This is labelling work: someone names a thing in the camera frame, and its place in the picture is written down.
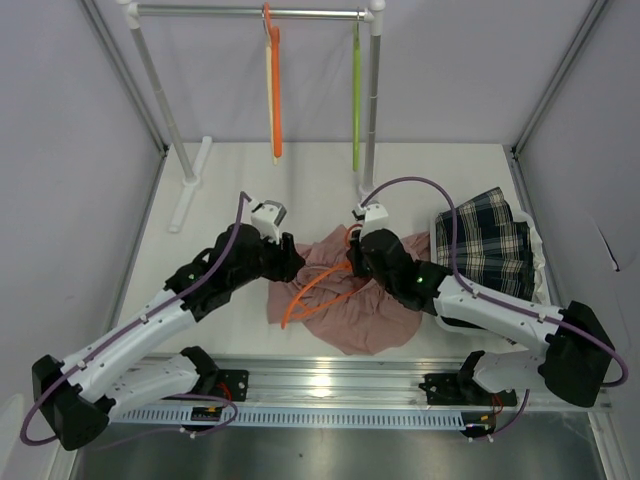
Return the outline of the pink pleated skirt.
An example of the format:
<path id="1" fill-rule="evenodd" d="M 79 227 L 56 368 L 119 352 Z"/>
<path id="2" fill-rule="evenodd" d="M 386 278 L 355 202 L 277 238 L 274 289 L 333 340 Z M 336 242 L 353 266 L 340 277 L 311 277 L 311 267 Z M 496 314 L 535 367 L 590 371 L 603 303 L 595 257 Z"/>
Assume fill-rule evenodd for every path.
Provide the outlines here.
<path id="1" fill-rule="evenodd" d="M 423 314 L 402 306 L 374 280 L 355 295 L 334 305 L 326 312 L 299 323 L 319 340 L 347 355 L 375 355 L 390 348 L 404 346 L 417 333 Z M 285 282 L 271 282 L 268 286 L 267 321 L 279 325 L 293 288 Z"/>

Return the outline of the orange plastic hanger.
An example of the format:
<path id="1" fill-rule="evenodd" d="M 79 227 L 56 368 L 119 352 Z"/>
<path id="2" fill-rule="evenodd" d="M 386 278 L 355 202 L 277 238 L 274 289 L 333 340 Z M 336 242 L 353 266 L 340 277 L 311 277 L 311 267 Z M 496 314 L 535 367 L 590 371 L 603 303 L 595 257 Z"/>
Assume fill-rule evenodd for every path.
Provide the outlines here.
<path id="1" fill-rule="evenodd" d="M 291 283 L 283 283 L 283 286 L 295 289 L 289 292 L 291 298 L 278 317 L 282 330 L 292 322 L 307 320 L 340 305 L 366 285 L 367 280 L 355 275 L 347 257 L 351 241 L 361 229 L 360 222 L 350 227 L 342 225 L 324 240 L 298 245 L 305 266 Z"/>

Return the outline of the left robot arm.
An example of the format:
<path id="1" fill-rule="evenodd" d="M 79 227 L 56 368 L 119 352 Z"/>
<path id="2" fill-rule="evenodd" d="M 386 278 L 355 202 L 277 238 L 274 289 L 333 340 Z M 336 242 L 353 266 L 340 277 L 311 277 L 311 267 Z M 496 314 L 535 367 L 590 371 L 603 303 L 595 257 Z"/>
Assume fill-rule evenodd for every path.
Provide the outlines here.
<path id="1" fill-rule="evenodd" d="M 258 280 L 290 282 L 304 266 L 294 237 L 267 235 L 236 222 L 179 267 L 129 323 L 62 360 L 46 354 L 31 367 L 33 413 L 67 451 L 94 441 L 123 413 L 167 397 L 209 398 L 218 367 L 200 347 L 187 347 L 149 369 L 134 364 L 164 341 L 197 325 Z"/>

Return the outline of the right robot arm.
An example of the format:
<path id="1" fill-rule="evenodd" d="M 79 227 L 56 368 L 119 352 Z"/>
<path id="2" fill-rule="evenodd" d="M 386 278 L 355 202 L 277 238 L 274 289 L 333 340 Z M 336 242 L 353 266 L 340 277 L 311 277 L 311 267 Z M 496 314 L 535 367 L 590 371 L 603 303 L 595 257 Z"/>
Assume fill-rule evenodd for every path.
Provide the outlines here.
<path id="1" fill-rule="evenodd" d="M 595 404 L 615 348 L 589 306 L 535 304 L 472 285 L 447 267 L 414 259 L 388 229 L 352 235 L 347 258 L 356 276 L 375 280 L 404 308 L 469 323 L 523 346 L 508 354 L 471 353 L 456 380 L 464 401 L 544 388 L 574 406 Z"/>

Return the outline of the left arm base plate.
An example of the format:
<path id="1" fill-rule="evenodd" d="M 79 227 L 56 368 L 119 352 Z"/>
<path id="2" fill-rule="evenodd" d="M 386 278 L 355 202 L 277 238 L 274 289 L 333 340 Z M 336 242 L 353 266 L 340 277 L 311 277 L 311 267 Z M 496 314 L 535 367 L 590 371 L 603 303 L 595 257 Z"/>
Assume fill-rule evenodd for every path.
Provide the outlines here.
<path id="1" fill-rule="evenodd" d="M 249 371 L 224 369 L 200 347 L 184 348 L 174 360 L 186 360 L 187 370 L 195 375 L 185 394 L 218 396 L 229 401 L 244 402 L 249 387 Z"/>

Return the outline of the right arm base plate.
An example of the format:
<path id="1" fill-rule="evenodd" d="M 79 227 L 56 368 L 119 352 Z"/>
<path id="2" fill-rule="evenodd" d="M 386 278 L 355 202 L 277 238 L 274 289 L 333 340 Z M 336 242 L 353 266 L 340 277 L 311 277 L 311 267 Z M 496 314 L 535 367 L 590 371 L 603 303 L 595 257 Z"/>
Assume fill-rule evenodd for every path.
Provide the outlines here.
<path id="1" fill-rule="evenodd" d="M 473 368 L 486 355 L 485 351 L 472 352 L 455 373 L 425 374 L 418 384 L 431 406 L 507 406 L 515 407 L 517 395 L 514 391 L 502 390 L 492 393 L 473 380 Z"/>

